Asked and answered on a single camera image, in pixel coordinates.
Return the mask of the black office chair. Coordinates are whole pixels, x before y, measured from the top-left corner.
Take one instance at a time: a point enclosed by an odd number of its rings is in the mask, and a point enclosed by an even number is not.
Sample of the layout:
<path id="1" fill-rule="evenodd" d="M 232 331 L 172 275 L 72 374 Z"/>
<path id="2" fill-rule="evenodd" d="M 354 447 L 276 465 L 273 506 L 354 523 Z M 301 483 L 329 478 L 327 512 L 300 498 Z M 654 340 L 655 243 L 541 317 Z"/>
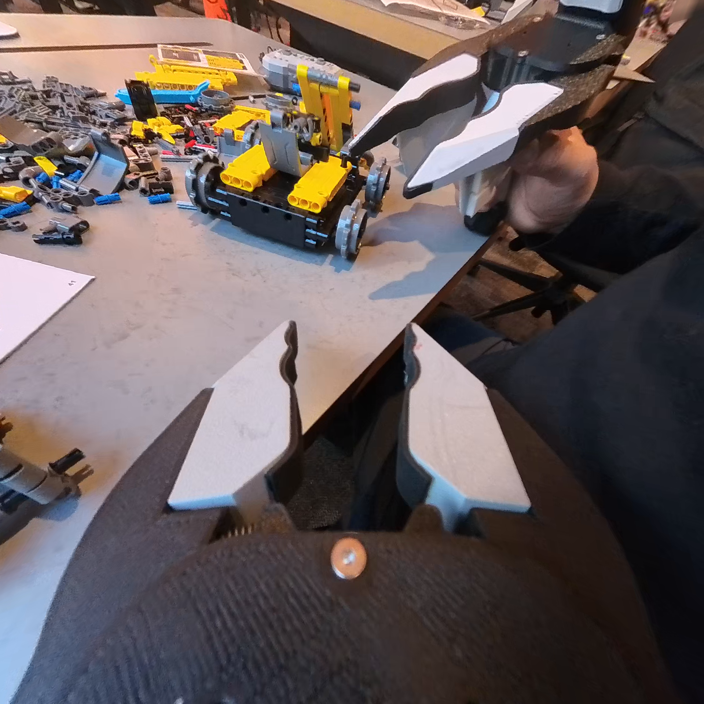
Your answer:
<path id="1" fill-rule="evenodd" d="M 478 268 L 487 269 L 523 287 L 529 293 L 480 312 L 473 319 L 483 322 L 528 310 L 536 319 L 549 313 L 551 322 L 556 325 L 586 302 L 576 293 L 577 288 L 582 287 L 598 294 L 619 278 L 619 275 L 612 272 L 583 265 L 554 253 L 547 253 L 542 259 L 556 270 L 554 275 L 546 277 L 481 259 L 477 264 Z"/>

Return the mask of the small sticker sheet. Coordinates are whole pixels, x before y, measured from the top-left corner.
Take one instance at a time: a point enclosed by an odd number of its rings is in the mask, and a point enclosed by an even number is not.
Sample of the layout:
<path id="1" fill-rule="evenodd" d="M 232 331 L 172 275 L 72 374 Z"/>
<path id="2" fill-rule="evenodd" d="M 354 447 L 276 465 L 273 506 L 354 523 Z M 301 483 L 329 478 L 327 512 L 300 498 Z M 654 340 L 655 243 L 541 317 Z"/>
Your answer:
<path id="1" fill-rule="evenodd" d="M 157 61 L 162 65 L 195 69 L 222 69 L 236 74 L 256 74 L 249 59 L 241 52 L 217 51 L 212 48 L 158 44 Z"/>

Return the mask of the yellow black brick vehicle model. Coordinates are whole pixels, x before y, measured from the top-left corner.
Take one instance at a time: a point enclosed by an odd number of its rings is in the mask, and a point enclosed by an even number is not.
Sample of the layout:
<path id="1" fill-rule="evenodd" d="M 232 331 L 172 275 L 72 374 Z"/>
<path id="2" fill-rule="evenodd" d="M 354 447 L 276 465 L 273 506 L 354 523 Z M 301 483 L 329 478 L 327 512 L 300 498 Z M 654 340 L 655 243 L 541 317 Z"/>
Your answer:
<path id="1" fill-rule="evenodd" d="M 322 144 L 321 120 L 294 109 L 272 110 L 244 134 L 249 146 L 229 164 L 215 154 L 191 162 L 184 186 L 192 206 L 259 237 L 300 249 L 331 244 L 357 259 L 390 187 L 387 159 L 333 152 Z"/>

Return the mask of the grey hub block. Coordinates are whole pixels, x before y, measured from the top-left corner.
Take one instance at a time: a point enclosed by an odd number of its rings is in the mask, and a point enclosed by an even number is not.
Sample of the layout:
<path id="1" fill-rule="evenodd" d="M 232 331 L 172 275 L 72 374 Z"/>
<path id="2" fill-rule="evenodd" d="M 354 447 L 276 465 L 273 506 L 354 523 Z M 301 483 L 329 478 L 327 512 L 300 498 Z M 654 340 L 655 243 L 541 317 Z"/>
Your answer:
<path id="1" fill-rule="evenodd" d="M 260 74 L 276 92 L 301 95 L 298 87 L 297 67 L 299 65 L 322 71 L 330 75 L 341 75 L 342 69 L 320 57 L 313 57 L 292 48 L 271 49 L 261 54 Z"/>

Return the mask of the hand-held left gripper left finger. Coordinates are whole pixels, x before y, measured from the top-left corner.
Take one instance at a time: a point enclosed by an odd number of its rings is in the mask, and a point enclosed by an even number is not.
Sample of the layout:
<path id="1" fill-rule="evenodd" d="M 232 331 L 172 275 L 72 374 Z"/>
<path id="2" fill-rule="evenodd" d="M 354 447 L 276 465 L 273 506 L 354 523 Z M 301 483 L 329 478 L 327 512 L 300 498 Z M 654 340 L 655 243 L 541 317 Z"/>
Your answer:
<path id="1" fill-rule="evenodd" d="M 303 477 L 297 353 L 296 323 L 283 322 L 212 386 L 171 509 L 261 515 L 295 495 Z"/>

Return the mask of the person's right hand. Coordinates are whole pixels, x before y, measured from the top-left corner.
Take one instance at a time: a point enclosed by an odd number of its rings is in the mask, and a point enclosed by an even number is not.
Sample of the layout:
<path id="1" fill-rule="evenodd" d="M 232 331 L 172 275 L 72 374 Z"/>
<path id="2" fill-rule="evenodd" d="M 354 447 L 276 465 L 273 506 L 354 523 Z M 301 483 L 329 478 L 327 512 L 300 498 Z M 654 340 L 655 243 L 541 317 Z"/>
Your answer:
<path id="1" fill-rule="evenodd" d="M 543 133 L 508 164 L 505 221 L 521 234 L 559 233 L 584 209 L 599 178 L 596 151 L 578 127 Z"/>

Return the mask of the white building instruction booklet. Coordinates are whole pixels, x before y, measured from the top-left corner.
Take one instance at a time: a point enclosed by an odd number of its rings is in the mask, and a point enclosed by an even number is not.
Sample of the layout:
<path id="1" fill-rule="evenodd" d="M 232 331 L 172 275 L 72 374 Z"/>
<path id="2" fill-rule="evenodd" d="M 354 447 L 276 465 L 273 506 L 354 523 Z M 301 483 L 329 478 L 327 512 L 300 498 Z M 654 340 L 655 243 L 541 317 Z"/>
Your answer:
<path id="1" fill-rule="evenodd" d="M 1 361 L 61 311 L 94 276 L 1 255 Z"/>

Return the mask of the black pin piece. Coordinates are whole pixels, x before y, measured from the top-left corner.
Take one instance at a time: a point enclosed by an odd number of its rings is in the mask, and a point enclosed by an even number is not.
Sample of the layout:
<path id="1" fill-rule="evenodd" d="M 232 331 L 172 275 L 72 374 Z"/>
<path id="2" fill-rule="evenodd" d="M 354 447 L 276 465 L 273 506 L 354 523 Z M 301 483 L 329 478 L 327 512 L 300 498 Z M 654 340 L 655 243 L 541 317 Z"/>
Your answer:
<path id="1" fill-rule="evenodd" d="M 85 459 L 85 454 L 79 448 L 74 448 L 59 459 L 49 462 L 48 469 L 57 476 L 66 476 L 67 471 Z"/>

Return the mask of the grey curved panel piece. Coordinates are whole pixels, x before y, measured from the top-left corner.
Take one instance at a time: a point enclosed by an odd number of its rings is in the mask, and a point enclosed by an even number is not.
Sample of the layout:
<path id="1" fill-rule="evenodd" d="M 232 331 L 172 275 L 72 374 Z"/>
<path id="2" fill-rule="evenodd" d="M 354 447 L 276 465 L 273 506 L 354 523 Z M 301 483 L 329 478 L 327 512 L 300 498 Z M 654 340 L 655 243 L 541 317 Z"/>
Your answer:
<path id="1" fill-rule="evenodd" d="M 78 185 L 100 195 L 116 193 L 129 170 L 123 145 L 115 143 L 107 131 L 98 129 L 91 130 L 90 139 L 94 154 Z"/>

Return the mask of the yellow blue beam assembly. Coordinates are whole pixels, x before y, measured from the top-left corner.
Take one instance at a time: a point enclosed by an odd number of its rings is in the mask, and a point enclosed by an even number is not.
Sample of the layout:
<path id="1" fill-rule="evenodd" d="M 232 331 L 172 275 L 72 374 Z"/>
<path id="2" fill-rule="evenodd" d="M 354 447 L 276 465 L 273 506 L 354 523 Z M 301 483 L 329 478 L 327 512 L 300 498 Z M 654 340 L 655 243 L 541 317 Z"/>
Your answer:
<path id="1" fill-rule="evenodd" d="M 232 71 L 162 65 L 154 55 L 149 60 L 152 69 L 135 72 L 135 80 L 147 85 L 156 104 L 197 103 L 207 90 L 229 96 L 226 88 L 238 84 L 238 74 Z"/>

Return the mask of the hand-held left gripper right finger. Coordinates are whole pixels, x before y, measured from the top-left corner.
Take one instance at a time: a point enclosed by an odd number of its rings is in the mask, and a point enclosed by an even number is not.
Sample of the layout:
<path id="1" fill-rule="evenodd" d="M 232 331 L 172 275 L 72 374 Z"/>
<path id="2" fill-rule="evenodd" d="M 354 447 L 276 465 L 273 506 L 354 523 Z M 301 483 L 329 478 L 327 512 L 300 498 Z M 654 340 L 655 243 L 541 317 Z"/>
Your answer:
<path id="1" fill-rule="evenodd" d="M 527 514 L 523 485 L 486 387 L 419 325 L 406 328 L 396 486 L 456 532 L 475 509 Z"/>

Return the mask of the grey yellow brick subassembly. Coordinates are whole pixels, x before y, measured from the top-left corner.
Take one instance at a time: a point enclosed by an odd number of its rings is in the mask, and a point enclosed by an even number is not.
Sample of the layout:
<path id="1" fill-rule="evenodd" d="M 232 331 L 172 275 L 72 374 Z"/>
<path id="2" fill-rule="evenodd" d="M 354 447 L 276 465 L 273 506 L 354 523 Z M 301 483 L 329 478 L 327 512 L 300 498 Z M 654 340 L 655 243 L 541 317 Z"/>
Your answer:
<path id="1" fill-rule="evenodd" d="M 94 473 L 85 459 L 63 477 L 53 474 L 48 463 L 30 462 L 6 446 L 6 435 L 12 429 L 13 424 L 1 414 L 1 544 L 57 504 L 80 497 L 81 483 Z"/>

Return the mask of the pile of building bricks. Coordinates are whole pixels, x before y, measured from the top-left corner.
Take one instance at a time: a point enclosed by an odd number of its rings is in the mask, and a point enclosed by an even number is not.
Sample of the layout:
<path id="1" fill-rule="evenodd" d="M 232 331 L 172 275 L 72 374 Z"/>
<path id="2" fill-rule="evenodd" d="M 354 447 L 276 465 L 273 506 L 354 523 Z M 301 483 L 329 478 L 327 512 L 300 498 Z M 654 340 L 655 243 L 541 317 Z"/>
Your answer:
<path id="1" fill-rule="evenodd" d="M 107 131 L 129 159 L 129 170 L 113 194 L 78 185 L 94 154 L 92 129 Z M 85 208 L 118 204 L 123 191 L 136 191 L 150 205 L 170 203 L 172 172 L 155 160 L 160 148 L 166 156 L 179 156 L 183 136 L 184 128 L 160 113 L 142 81 L 126 80 L 125 88 L 110 98 L 51 75 L 36 85 L 2 71 L 1 230 L 25 231 L 24 216 L 34 205 L 48 210 L 49 223 L 54 217 L 86 220 Z"/>

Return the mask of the black angled connector piece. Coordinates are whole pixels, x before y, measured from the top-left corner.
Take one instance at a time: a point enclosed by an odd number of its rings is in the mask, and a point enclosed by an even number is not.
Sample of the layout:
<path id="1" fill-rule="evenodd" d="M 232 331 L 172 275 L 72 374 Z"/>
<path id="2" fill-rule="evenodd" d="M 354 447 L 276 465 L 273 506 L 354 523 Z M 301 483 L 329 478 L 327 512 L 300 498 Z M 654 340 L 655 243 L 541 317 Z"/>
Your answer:
<path id="1" fill-rule="evenodd" d="M 89 228 L 90 223 L 82 218 L 54 217 L 38 234 L 32 234 L 32 241 L 39 245 L 81 246 Z"/>

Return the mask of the person's dark top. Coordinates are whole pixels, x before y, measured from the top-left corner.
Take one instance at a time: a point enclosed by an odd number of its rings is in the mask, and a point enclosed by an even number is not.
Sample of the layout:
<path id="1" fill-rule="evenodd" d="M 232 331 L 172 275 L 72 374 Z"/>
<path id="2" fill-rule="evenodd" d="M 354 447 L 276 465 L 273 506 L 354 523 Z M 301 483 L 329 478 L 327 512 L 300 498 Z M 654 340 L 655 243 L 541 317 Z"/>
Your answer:
<path id="1" fill-rule="evenodd" d="M 703 702 L 703 230 L 551 331 L 470 365 L 572 469 Z"/>

